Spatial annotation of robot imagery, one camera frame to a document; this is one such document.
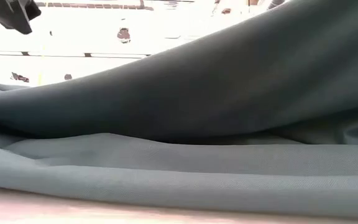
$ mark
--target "dark gray cloth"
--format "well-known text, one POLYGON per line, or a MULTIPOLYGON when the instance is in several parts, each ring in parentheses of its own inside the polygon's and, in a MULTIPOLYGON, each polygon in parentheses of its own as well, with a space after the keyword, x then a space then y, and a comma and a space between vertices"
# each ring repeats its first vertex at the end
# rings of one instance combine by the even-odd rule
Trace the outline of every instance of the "dark gray cloth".
POLYGON ((358 1, 292 1, 119 68, 0 91, 0 187, 358 218, 358 1))

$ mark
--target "wooden surface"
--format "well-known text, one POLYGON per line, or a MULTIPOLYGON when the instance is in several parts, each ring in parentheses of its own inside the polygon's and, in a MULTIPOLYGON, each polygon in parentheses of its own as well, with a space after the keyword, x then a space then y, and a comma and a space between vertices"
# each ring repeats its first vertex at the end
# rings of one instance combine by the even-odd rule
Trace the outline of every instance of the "wooden surface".
POLYGON ((147 208, 68 200, 0 189, 0 223, 358 223, 322 218, 147 208))

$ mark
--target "gray fabric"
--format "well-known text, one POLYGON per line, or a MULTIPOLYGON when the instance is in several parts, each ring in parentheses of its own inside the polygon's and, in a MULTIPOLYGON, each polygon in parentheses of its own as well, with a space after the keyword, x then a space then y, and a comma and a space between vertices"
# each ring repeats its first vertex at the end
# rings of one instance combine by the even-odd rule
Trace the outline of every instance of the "gray fabric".
POLYGON ((0 187, 358 218, 358 1, 292 1, 93 76, 0 85, 0 187))

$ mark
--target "light gray cloth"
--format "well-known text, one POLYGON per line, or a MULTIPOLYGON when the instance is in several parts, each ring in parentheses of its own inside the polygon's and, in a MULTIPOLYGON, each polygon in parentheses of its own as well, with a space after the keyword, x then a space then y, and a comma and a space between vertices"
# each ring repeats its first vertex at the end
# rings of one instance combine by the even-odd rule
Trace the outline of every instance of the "light gray cloth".
POLYGON ((292 1, 65 83, 0 85, 0 187, 358 218, 358 1, 338 2, 292 1))

